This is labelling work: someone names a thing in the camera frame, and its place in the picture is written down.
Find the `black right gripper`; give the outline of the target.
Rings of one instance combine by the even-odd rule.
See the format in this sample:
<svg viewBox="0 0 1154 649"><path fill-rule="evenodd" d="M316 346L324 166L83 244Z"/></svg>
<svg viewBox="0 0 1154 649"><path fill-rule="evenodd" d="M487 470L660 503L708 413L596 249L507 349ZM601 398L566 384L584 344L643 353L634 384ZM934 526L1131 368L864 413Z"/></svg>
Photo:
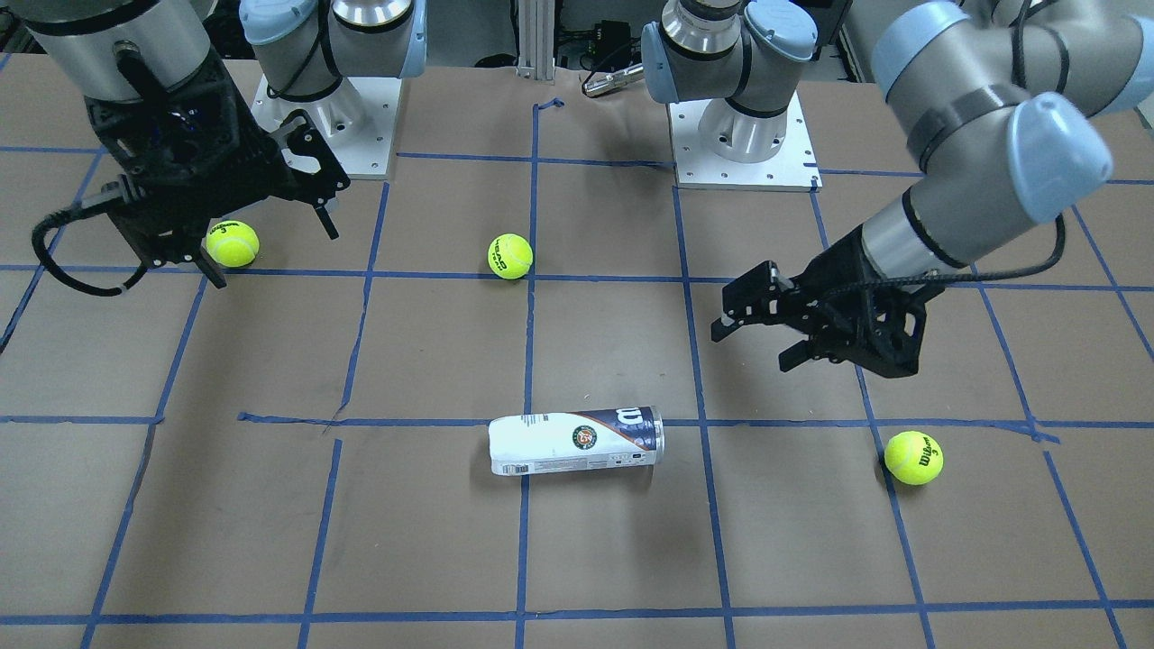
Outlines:
<svg viewBox="0 0 1154 649"><path fill-rule="evenodd" d="M270 134L260 128L213 50L172 87L133 45L117 45L113 61L137 99L90 98L87 113L123 169L108 215L141 263L194 259L207 282L226 288L207 227L264 197L312 206L329 239L339 237L330 206L351 180L307 111L288 112Z"/></svg>

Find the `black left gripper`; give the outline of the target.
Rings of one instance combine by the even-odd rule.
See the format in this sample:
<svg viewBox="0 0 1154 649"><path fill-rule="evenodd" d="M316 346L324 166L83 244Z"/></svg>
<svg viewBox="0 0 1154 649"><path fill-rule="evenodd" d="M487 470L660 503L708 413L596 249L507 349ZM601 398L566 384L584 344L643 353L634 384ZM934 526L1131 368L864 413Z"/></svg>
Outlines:
<svg viewBox="0 0 1154 649"><path fill-rule="evenodd" d="M808 337L778 356L782 372L807 361L853 361L883 378L915 375L926 300L902 288L881 288L879 279L856 227L792 279L763 261L726 284L710 340L718 343L748 324L787 324Z"/></svg>

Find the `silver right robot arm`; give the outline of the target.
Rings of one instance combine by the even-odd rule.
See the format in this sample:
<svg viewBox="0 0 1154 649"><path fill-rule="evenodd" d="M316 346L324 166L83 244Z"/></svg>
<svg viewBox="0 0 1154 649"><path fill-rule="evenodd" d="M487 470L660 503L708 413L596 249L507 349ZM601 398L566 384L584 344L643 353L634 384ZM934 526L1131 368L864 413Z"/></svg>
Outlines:
<svg viewBox="0 0 1154 649"><path fill-rule="evenodd" d="M427 64L424 1L243 1L243 40L263 87L246 98L187 1L13 1L12 12L78 85L87 118L121 173L33 226L33 255L58 282L119 296L149 270L207 253L211 222L267 200L330 206L352 178L388 173L403 79ZM67 274L47 234L106 216L138 259L115 288Z"/></svg>

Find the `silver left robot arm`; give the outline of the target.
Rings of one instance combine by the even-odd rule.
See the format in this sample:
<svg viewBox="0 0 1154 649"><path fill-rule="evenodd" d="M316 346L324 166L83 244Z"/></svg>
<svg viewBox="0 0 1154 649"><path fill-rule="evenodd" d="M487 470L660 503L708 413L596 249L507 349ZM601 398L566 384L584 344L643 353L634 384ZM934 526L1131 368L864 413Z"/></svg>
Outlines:
<svg viewBox="0 0 1154 649"><path fill-rule="evenodd" d="M788 279L766 261L722 290L710 337L787 324L779 356L919 368L927 303L949 284L1049 270L1062 212L1112 176L1094 115L1151 96L1151 17L1106 1L1025 1L977 25L952 1L917 3L876 42L871 70L920 180Z"/></svg>

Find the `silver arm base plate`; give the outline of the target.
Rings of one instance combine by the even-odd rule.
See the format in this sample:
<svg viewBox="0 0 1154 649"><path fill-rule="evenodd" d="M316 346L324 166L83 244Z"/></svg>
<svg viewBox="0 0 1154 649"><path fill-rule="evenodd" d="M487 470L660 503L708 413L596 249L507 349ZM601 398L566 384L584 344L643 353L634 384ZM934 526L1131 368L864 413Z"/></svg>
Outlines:
<svg viewBox="0 0 1154 649"><path fill-rule="evenodd" d="M268 95L261 79L252 114L260 127L271 130L301 109L325 136L343 171L351 179L385 180L390 176L398 124L403 79L343 79L334 94L319 100L291 102Z"/></svg>
<svg viewBox="0 0 1154 649"><path fill-rule="evenodd" d="M670 103L676 184L683 189L811 192L823 187L797 94L784 114L740 114L724 99Z"/></svg>

